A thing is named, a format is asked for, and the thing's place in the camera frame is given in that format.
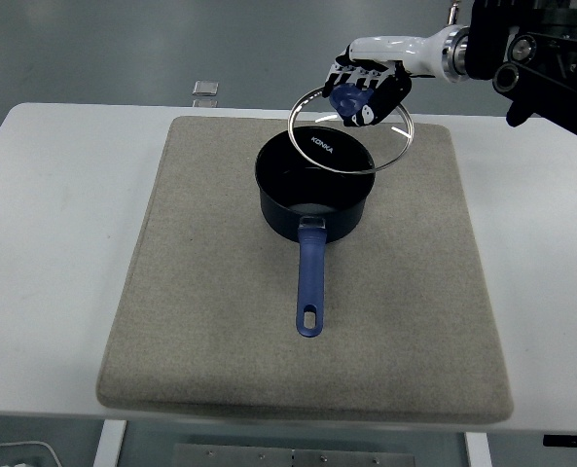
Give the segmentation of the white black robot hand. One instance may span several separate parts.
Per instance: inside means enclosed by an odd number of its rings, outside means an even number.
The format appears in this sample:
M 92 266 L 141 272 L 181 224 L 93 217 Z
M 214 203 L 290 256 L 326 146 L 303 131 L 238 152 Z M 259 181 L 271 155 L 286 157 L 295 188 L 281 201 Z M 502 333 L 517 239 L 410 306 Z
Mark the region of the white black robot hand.
M 447 52 L 436 36 L 356 39 L 332 63 L 322 96 L 345 126 L 377 125 L 409 94 L 413 78 L 450 76 Z

